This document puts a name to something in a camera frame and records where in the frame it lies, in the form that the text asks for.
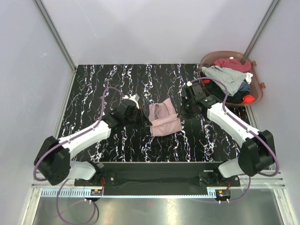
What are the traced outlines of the pink tank top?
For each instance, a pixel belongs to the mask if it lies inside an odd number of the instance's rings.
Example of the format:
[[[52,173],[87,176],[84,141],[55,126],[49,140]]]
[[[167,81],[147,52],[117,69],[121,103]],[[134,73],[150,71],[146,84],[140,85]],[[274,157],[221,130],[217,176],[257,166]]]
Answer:
[[[181,120],[170,98],[149,105],[150,133],[153,137],[167,136],[181,131]]]

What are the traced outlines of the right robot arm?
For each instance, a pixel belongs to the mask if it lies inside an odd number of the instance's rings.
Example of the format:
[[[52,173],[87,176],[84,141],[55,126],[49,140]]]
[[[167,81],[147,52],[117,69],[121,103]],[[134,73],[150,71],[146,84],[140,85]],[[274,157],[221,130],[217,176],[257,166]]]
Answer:
[[[188,82],[181,99],[180,118],[191,119],[202,115],[219,125],[240,147],[238,157],[221,163],[213,173],[215,184],[223,186],[230,177],[240,174],[253,177],[272,164],[279,169],[270,131],[260,131],[245,123],[214,95],[207,96],[199,83]]]

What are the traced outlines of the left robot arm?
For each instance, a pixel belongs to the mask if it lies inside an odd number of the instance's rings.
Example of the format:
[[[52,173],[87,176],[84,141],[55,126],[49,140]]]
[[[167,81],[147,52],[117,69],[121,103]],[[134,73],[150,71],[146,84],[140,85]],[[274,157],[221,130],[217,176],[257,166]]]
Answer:
[[[73,161],[73,158],[95,143],[113,136],[120,128],[151,126],[138,101],[138,95],[125,96],[117,108],[85,129],[60,139],[53,136],[46,138],[34,161],[35,169],[43,175],[42,180],[53,186],[67,179],[79,180],[87,186],[100,183],[104,178],[100,165],[91,161]]]

